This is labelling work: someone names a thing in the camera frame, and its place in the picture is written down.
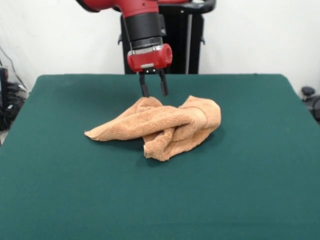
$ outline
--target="white wall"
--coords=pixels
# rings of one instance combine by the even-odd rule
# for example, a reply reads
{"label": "white wall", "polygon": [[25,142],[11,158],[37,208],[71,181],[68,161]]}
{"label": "white wall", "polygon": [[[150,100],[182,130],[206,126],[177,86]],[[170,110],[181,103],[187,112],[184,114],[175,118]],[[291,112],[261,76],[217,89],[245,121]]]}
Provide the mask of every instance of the white wall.
{"label": "white wall", "polygon": [[[282,73],[297,92],[304,85],[320,92],[320,1],[217,1],[205,16],[200,73]],[[112,9],[0,0],[0,44],[30,88],[42,74],[122,74],[119,34],[120,14]]]}

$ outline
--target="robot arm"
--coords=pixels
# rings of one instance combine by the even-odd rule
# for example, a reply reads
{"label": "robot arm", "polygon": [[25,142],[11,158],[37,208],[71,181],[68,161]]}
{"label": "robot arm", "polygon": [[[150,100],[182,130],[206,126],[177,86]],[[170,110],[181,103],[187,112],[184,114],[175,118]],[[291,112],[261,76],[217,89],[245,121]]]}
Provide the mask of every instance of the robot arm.
{"label": "robot arm", "polygon": [[131,51],[127,55],[130,68],[140,73],[143,96],[149,97],[145,73],[159,72],[163,94],[168,95],[164,68],[172,63],[173,53],[163,43],[157,0],[76,0],[93,13],[118,7],[124,17]]}

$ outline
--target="green felt surface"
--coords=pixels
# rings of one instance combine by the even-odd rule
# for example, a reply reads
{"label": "green felt surface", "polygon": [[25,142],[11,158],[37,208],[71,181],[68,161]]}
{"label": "green felt surface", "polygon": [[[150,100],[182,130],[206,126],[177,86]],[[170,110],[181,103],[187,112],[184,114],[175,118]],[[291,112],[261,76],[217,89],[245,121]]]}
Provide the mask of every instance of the green felt surface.
{"label": "green felt surface", "polygon": [[320,238],[320,128],[281,75],[168,75],[165,105],[215,100],[222,124],[166,163],[85,130],[130,107],[135,75],[40,77],[0,149],[0,239]]}

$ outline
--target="towel fold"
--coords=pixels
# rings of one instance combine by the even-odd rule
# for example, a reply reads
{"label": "towel fold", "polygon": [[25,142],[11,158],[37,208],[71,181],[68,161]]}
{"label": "towel fold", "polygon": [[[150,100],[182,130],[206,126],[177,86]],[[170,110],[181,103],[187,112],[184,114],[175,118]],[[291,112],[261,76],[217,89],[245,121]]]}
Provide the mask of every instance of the towel fold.
{"label": "towel fold", "polygon": [[211,99],[189,96],[174,107],[142,97],[114,120],[84,134],[95,141],[143,138],[144,156],[164,162],[200,145],[220,124],[220,107]]}

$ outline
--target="black cable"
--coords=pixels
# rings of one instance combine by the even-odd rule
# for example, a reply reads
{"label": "black cable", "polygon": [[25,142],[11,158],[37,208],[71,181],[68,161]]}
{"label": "black cable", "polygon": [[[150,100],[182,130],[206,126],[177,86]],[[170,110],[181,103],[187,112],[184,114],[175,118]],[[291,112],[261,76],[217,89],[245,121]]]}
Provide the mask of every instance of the black cable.
{"label": "black cable", "polygon": [[14,72],[14,74],[16,75],[16,78],[19,80],[19,82],[21,83],[21,85],[27,89],[26,85],[24,84],[24,82],[21,80],[21,78],[18,76],[17,72],[16,72],[16,69],[15,69],[15,65],[14,65],[14,62],[12,61],[12,59],[6,54],[6,52],[4,51],[4,49],[1,47],[0,45],[0,51],[3,53],[3,55],[10,61],[11,63],[11,66],[12,66],[12,70]]}

